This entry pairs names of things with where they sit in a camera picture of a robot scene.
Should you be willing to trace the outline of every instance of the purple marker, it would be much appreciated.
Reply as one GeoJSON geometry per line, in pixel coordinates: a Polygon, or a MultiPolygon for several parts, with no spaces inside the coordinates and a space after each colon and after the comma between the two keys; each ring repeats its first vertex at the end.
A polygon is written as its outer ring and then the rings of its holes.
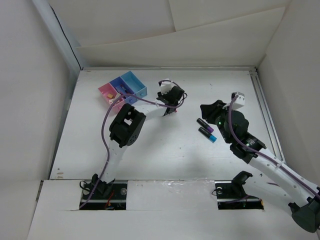
{"type": "Polygon", "coordinates": [[[208,132],[212,133],[214,131],[214,129],[212,127],[210,127],[205,121],[203,121],[201,118],[198,118],[196,120],[196,122],[198,124],[200,124],[202,127],[204,127],[206,130],[208,130],[208,132]]]}

